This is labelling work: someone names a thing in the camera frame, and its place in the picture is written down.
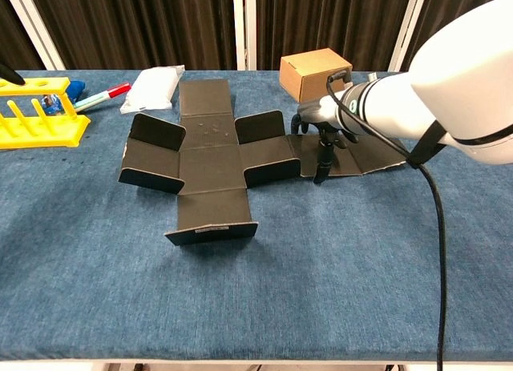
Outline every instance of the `dark curtain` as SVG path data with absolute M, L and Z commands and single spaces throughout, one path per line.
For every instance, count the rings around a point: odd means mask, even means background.
M 258 69 L 330 47 L 356 71 L 386 71 L 408 0 L 256 0 Z
M 235 69 L 233 0 L 34 0 L 68 69 Z
M 0 0 L 0 63 L 14 69 L 45 69 L 9 0 Z
M 425 0 L 401 70 L 407 71 L 410 68 L 417 50 L 433 34 L 462 14 L 489 1 L 492 0 Z

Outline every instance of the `unfolded cardboard box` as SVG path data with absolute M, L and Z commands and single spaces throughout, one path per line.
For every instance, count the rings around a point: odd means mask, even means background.
M 326 96 L 326 79 L 337 71 L 347 71 L 344 80 L 333 83 L 335 91 L 344 89 L 353 66 L 329 48 L 291 54 L 281 58 L 280 84 L 299 103 Z
M 227 80 L 183 81 L 180 125 L 134 117 L 119 181 L 178 195 L 178 228 L 165 234 L 173 244 L 249 238 L 258 222 L 246 188 L 316 173 L 318 135 L 286 135 L 279 111 L 234 119 L 230 98 Z M 345 143 L 335 148 L 330 176 L 404 161 L 370 136 Z

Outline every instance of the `black strap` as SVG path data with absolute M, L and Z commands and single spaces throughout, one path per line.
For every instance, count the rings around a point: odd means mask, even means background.
M 431 159 L 437 153 L 439 153 L 445 144 L 439 144 L 438 141 L 446 134 L 446 130 L 435 120 L 426 133 L 422 135 L 417 145 L 410 153 L 408 163 L 413 167 L 417 168 L 418 165 L 424 164 L 427 160 Z

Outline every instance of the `black cardboard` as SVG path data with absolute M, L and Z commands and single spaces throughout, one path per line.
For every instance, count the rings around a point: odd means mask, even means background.
M 317 135 L 285 135 L 279 111 L 234 120 L 227 80 L 180 83 L 180 124 L 135 115 L 119 181 L 178 194 L 175 245 L 254 236 L 246 188 L 313 177 Z M 362 175 L 403 162 L 378 140 L 335 148 L 332 175 Z

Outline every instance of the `red marker cap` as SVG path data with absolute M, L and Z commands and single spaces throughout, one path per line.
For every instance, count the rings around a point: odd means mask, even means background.
M 131 86 L 130 83 L 123 83 L 116 85 L 115 87 L 107 89 L 109 97 L 112 99 L 115 96 L 121 95 L 122 93 L 128 92 Z

